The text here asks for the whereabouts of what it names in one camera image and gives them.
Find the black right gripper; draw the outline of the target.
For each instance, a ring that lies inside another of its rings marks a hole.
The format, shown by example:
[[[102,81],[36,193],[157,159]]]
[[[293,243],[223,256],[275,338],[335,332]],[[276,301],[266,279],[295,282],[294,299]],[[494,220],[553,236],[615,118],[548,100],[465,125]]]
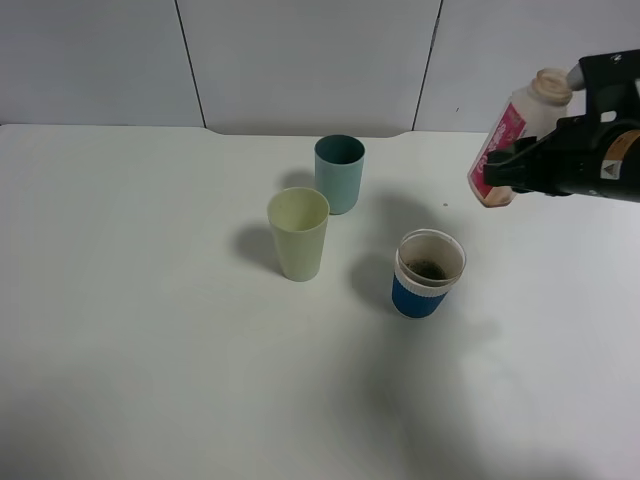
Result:
[[[551,196],[584,195],[639,201],[639,122],[590,124],[563,121],[542,138],[533,163],[535,137],[489,152],[484,183],[516,193],[538,190]]]

